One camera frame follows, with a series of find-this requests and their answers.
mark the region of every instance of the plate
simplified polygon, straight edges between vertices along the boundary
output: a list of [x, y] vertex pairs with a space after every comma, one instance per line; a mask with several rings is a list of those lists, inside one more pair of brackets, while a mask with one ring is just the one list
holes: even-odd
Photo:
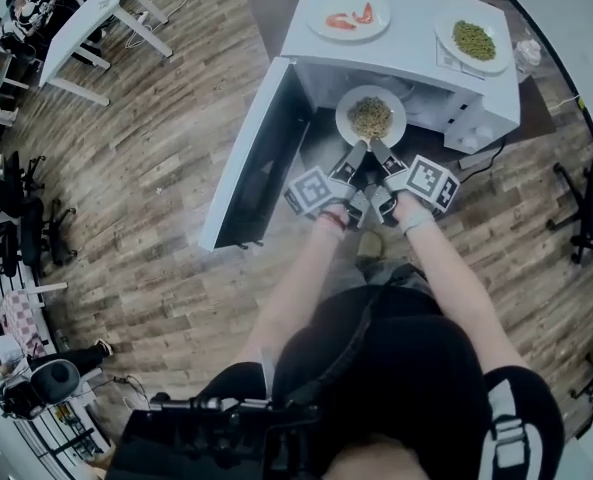
[[307, 16], [307, 24], [314, 32], [340, 41], [372, 39], [387, 28], [390, 20], [385, 0], [321, 0]]
[[[338, 127], [338, 131], [343, 136], [343, 139], [349, 142], [352, 146], [359, 140], [365, 140], [352, 130], [352, 125], [349, 122], [347, 113], [358, 101], [368, 97], [380, 98], [394, 114], [387, 135], [380, 139], [385, 146], [391, 148], [400, 141], [405, 133], [405, 128], [407, 128], [407, 115], [405, 113], [405, 107], [396, 95], [377, 85], [361, 85], [360, 87], [348, 91], [345, 96], [341, 98], [336, 107], [336, 126]], [[371, 151], [372, 148], [369, 145], [369, 141], [366, 142], [367, 149]]]
[[[462, 52], [454, 41], [454, 25], [463, 20], [467, 23], [473, 23], [485, 30], [485, 33], [492, 38], [496, 46], [496, 57], [492, 60], [478, 60]], [[499, 74], [507, 69], [510, 60], [512, 60], [512, 45], [508, 41], [506, 33], [501, 33], [494, 25], [485, 20], [484, 13], [475, 13], [472, 11], [461, 12], [454, 11], [449, 14], [443, 14], [435, 22], [436, 36], [445, 47], [445, 49], [456, 57], [463, 64], [482, 71], [483, 73]]]

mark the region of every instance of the wooden floor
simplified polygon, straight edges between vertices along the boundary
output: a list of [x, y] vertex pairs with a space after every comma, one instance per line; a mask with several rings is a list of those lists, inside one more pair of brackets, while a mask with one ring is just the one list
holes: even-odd
[[[154, 1], [169, 12], [182, 0]], [[526, 36], [509, 2], [487, 1], [507, 11], [515, 39]], [[66, 228], [78, 258], [46, 268], [46, 282], [69, 283], [48, 300], [56, 327], [75, 346], [110, 341], [116, 355], [108, 375], [133, 374], [150, 395], [188, 397], [233, 358], [309, 224], [281, 203], [264, 248], [208, 254], [197, 247], [268, 59], [246, 0], [192, 0], [158, 34], [174, 50], [170, 59], [147, 44], [124, 49], [129, 34], [118, 26], [105, 40], [108, 72], [67, 65], [64, 77], [107, 94], [108, 108], [31, 89], [2, 151], [18, 149], [23, 161], [46, 155], [39, 170], [46, 205], [59, 197], [78, 212]], [[570, 96], [548, 56], [537, 80], [550, 105]], [[512, 341], [552, 387], [571, 435], [590, 414], [568, 390], [591, 373], [583, 358], [593, 351], [593, 254], [573, 265], [574, 227], [553, 234], [545, 221], [574, 209], [553, 164], [581, 182], [593, 145], [573, 103], [553, 114], [557, 132], [508, 147], [462, 187], [441, 226], [489, 289]], [[410, 254], [398, 233], [385, 234], [388, 256]], [[96, 412], [118, 435], [129, 416], [123, 396], [135, 396], [114, 384], [97, 393]]]

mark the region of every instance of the open microwave door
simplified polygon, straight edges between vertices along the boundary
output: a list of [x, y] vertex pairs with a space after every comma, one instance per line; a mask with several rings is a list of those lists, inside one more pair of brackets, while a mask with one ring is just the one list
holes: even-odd
[[202, 248], [263, 238], [312, 116], [294, 66], [275, 58], [229, 154], [198, 242]]

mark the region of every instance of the red bracelet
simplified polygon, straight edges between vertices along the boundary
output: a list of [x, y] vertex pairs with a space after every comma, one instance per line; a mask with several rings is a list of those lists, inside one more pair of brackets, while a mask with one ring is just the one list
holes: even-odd
[[327, 217], [327, 219], [331, 220], [333, 223], [335, 223], [342, 231], [343, 233], [345, 231], [347, 231], [347, 225], [343, 222], [343, 220], [336, 215], [333, 212], [330, 212], [329, 210], [323, 210], [318, 214], [319, 217]]

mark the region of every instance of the pink checkered cloth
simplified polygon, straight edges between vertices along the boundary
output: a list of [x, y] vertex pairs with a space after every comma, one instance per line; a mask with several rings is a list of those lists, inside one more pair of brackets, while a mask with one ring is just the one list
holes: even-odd
[[46, 355], [34, 311], [29, 304], [29, 296], [25, 290], [10, 291], [5, 294], [0, 306], [0, 322], [5, 334], [11, 334], [20, 345], [25, 355], [34, 357]]

